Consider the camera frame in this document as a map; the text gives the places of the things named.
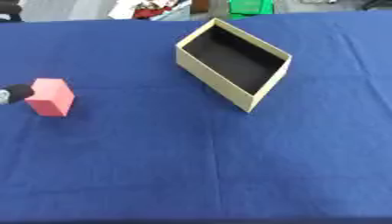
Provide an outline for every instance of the green object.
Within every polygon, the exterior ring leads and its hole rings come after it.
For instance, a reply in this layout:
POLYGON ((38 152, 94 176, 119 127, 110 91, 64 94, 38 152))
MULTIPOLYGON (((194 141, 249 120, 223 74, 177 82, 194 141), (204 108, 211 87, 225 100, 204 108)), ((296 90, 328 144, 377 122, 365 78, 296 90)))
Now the green object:
POLYGON ((253 15, 244 15, 244 14, 235 14, 235 13, 230 14, 230 18, 231 18, 231 19, 250 18, 250 17, 252 17, 252 16, 253 16, 253 15))
POLYGON ((230 0, 229 3, 232 19, 274 13, 273 0, 230 0))

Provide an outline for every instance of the open box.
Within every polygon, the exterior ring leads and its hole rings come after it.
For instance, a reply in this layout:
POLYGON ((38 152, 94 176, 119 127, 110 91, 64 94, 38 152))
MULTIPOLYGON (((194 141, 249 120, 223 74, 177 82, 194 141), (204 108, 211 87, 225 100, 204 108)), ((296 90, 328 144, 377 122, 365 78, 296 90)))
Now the open box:
POLYGON ((250 112, 285 76, 291 55, 214 18, 177 43, 177 63, 250 112))

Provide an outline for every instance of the pink cube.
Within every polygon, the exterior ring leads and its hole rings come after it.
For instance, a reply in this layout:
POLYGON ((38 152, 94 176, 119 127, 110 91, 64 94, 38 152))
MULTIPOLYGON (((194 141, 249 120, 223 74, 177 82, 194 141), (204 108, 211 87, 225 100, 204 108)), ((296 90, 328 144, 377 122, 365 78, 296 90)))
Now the pink cube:
POLYGON ((74 93, 62 79, 36 79, 34 95, 25 99, 41 116, 67 116, 74 93))

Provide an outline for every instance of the blue table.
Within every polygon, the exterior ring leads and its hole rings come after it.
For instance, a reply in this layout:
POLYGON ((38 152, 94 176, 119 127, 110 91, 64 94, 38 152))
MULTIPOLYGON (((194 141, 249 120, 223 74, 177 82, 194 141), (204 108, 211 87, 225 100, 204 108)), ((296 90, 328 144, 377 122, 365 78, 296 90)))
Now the blue table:
POLYGON ((200 22, 1 24, 0 85, 61 77, 77 100, 0 108, 0 220, 392 215, 391 19, 232 22, 294 56, 250 115, 176 66, 200 22))

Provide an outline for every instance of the red object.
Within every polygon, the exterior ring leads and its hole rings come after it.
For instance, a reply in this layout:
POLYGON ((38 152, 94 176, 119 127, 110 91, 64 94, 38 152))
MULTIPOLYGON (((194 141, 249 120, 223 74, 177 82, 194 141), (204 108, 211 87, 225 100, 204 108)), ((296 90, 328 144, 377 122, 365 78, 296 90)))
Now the red object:
POLYGON ((74 93, 62 79, 36 79, 25 101, 41 116, 67 116, 74 93))
POLYGON ((161 15, 165 11, 171 11, 172 7, 164 7, 159 10, 147 10, 147 9, 142 9, 142 10, 136 10, 134 14, 134 18, 152 18, 157 15, 161 15))

